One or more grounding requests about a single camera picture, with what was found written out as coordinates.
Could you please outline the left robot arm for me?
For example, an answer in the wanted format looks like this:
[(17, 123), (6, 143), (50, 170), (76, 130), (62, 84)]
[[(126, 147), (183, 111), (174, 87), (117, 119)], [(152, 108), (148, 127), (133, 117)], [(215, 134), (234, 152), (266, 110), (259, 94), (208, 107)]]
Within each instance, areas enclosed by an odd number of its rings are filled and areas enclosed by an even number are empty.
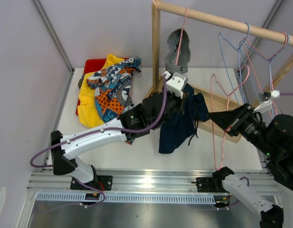
[(83, 171), (81, 185), (87, 190), (97, 186), (95, 168), (80, 162), (78, 156), (94, 148), (148, 135), (170, 120), (174, 112), (184, 112), (188, 93), (177, 96), (171, 92), (154, 92), (120, 117), (73, 135), (59, 130), (50, 134), (53, 173), (56, 176)]

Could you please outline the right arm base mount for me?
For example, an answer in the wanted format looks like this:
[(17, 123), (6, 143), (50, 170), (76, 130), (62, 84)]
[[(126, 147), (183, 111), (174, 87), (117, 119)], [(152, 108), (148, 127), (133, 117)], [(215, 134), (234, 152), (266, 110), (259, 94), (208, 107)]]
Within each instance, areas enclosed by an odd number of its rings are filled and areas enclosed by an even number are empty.
[(197, 177), (192, 184), (196, 185), (197, 191), (201, 193), (223, 193), (226, 192), (223, 188), (216, 186), (213, 179), (210, 177)]

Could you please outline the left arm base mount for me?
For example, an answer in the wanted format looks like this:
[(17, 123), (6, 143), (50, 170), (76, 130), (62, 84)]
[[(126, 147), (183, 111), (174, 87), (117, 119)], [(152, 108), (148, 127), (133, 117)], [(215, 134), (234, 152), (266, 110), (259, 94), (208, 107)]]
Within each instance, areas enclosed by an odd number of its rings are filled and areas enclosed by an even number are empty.
[(90, 190), (91, 188), (101, 190), (101, 191), (111, 191), (113, 184), (113, 176), (109, 175), (98, 175), (98, 181), (91, 181), (85, 183), (84, 185), (80, 184), (74, 177), (72, 177), (70, 183), (71, 190)]

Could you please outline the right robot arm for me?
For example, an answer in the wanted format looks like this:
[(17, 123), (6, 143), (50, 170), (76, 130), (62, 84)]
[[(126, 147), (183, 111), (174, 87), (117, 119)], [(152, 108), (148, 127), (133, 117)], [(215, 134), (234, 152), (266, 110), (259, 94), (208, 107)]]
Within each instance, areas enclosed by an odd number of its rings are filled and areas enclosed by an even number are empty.
[(267, 201), (241, 180), (228, 167), (213, 172), (215, 191), (227, 191), (260, 218), (262, 228), (293, 228), (293, 116), (276, 115), (269, 125), (250, 104), (208, 117), (229, 136), (242, 135), (268, 158), (267, 168), (278, 183), (282, 206)]

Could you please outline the grey shorts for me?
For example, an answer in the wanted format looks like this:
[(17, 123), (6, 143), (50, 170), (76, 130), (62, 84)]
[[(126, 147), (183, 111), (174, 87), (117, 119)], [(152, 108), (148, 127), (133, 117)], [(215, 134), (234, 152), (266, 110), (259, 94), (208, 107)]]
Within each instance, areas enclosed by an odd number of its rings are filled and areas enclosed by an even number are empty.
[(191, 58), (189, 43), (189, 36), (182, 28), (176, 29), (169, 35), (167, 38), (169, 52), (165, 56), (166, 71), (171, 74), (175, 72), (184, 74), (188, 71)]

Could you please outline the olive green shorts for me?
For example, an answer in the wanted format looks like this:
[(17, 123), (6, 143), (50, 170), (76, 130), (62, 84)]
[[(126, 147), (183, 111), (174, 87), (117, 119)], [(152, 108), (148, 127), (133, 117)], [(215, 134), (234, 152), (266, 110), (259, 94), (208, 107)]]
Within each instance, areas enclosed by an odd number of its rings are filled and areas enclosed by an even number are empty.
[(82, 87), (82, 83), (83, 83), (83, 80), (84, 80), (84, 74), (81, 76), (80, 80), (78, 81), (78, 88), (81, 89)]

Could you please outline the patterned blue orange shorts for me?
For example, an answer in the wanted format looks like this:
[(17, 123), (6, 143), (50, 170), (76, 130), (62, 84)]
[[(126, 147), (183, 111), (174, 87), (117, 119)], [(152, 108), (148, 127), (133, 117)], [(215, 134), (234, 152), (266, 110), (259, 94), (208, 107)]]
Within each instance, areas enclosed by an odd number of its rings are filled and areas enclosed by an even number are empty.
[(130, 88), (134, 73), (141, 72), (141, 58), (118, 58), (107, 55), (101, 70), (91, 73), (86, 84), (92, 90), (95, 109), (100, 119), (107, 123), (132, 109)]

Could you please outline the navy blue shorts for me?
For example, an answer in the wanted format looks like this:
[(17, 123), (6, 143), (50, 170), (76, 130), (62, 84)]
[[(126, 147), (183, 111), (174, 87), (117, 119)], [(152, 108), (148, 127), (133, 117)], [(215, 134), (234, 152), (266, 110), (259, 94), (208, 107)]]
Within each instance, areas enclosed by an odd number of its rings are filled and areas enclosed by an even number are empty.
[(184, 91), (189, 93), (184, 113), (175, 112), (169, 121), (161, 125), (158, 149), (160, 154), (173, 153), (187, 138), (197, 136), (200, 122), (209, 120), (204, 96), (201, 93), (194, 94), (194, 89), (189, 84), (186, 84)]

